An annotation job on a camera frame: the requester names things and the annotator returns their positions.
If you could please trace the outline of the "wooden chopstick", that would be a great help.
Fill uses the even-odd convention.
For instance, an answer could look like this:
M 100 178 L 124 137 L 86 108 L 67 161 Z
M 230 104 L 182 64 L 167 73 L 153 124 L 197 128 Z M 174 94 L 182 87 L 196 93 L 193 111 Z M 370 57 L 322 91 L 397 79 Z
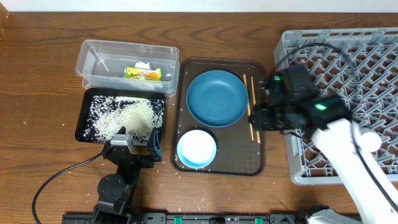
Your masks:
M 251 77 L 251 89 L 252 89 L 252 101 L 253 105 L 256 104 L 256 95 L 255 95 L 255 89 L 254 89 L 254 79 Z M 261 144 L 261 137 L 259 131 L 256 131 L 256 138 L 257 138 L 257 143 Z
M 245 86 L 246 92 L 247 92 L 248 97 L 249 97 L 249 90 L 248 90 L 248 83 L 247 83 L 246 74 L 243 75 L 243 79 L 244 79 L 244 86 Z M 249 100 L 248 100 L 248 103 L 247 103 L 247 111 L 248 111 L 248 116 L 250 117 L 251 108 L 250 108 Z M 254 141 L 253 128 L 252 128 L 252 124 L 250 122 L 249 122 L 249 127 L 250 127 L 250 132 L 251 132 L 251 140 Z

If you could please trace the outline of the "light blue rice bowl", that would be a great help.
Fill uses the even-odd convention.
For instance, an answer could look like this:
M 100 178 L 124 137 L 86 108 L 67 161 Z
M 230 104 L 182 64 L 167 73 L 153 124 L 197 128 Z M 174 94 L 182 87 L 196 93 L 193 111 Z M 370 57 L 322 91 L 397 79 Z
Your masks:
M 186 132 L 177 143 L 177 156 L 186 166 L 201 169 L 210 165 L 217 152 L 216 141 L 211 134 L 200 129 Z

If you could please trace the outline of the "blue plate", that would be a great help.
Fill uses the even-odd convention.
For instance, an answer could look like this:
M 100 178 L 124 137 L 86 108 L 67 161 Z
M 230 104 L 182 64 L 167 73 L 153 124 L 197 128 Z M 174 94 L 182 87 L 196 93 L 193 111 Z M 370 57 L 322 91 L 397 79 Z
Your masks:
M 239 121 L 248 108 L 248 93 L 243 81 L 223 70 L 210 70 L 189 85 L 186 103 L 200 123 L 223 128 Z

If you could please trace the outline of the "yellow green snack wrapper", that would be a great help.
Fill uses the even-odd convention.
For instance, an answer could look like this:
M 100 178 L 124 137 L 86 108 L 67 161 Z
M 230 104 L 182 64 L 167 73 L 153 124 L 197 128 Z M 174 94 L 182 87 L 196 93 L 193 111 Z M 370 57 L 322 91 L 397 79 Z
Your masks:
M 153 80 L 159 81 L 162 78 L 162 71 L 160 68 L 156 70 L 149 70 L 144 68 L 126 67 L 124 69 L 124 77 L 138 80 Z

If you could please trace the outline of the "white tissue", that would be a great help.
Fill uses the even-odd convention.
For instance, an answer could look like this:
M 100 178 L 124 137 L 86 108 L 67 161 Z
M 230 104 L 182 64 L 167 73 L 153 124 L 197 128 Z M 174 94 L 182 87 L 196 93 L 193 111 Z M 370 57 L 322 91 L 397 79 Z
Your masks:
M 136 68 L 143 68 L 143 69 L 147 69 L 147 70 L 150 70 L 150 69 L 151 69 L 150 63 L 144 63 L 144 62 L 137 62 L 137 63 L 135 64 L 135 67 L 136 67 Z

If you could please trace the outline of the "white green cup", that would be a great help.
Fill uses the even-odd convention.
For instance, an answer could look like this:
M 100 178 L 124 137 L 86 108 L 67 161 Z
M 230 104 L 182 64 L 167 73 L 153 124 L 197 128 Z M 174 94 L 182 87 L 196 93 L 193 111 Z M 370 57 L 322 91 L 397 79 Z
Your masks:
M 376 152 L 381 148 L 382 140 L 377 132 L 369 128 L 361 128 L 359 146 L 366 152 Z

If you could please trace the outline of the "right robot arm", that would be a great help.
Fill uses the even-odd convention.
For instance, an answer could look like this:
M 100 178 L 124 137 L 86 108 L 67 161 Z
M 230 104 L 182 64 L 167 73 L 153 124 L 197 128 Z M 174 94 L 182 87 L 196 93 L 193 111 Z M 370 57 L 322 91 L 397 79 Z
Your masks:
M 256 131 L 303 129 L 336 170 L 363 223 L 397 223 L 397 189 L 340 96 L 320 96 L 304 65 L 273 73 L 261 88 L 268 101 L 249 116 Z

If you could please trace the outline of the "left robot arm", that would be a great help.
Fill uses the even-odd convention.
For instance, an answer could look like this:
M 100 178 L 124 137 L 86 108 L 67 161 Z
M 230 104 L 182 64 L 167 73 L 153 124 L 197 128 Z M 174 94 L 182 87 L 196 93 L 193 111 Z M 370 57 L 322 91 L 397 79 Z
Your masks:
M 159 131 L 154 128 L 146 145 L 146 155 L 133 154 L 134 140 L 122 127 L 106 141 L 101 155 L 117 165 L 114 174 L 103 177 L 98 184 L 98 201 L 94 207 L 92 223 L 142 223 L 142 216 L 131 208 L 140 172 L 153 168 L 163 158 Z

